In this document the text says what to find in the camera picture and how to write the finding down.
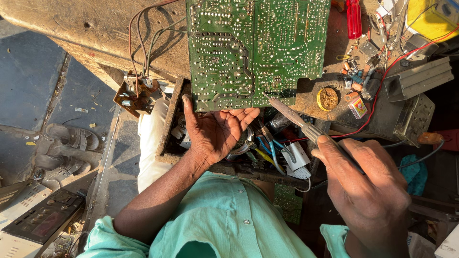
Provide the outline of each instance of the circuit board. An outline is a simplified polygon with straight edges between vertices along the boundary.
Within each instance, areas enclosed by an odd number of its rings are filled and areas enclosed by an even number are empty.
[[[330,0],[187,0],[195,112],[295,104],[322,77]]]

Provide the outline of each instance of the small circuit board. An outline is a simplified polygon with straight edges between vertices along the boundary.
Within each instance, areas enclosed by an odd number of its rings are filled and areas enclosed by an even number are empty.
[[[330,0],[187,0],[195,112],[295,104],[322,77]]]

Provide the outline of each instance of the electronic device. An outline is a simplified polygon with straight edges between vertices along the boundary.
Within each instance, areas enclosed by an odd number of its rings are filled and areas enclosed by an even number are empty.
[[[295,104],[322,77],[330,0],[187,1],[195,112]]]
[[[56,190],[1,230],[0,257],[37,258],[83,204],[83,197]]]

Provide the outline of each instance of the man's right hand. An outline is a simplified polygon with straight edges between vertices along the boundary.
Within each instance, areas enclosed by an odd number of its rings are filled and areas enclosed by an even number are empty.
[[[312,155],[327,168],[328,195],[350,232],[351,257],[409,257],[407,182],[392,158],[375,140],[344,139],[339,143],[359,163],[362,175],[325,136]]]

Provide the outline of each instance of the sandal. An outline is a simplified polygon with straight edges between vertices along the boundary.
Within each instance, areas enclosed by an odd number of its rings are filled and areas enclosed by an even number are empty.
[[[99,138],[88,130],[52,123],[46,127],[46,134],[61,140],[62,145],[82,151],[93,151],[99,146]]]
[[[59,173],[67,175],[78,175],[91,170],[91,165],[88,162],[63,155],[50,156],[38,154],[32,159],[32,165],[47,171],[58,168]]]

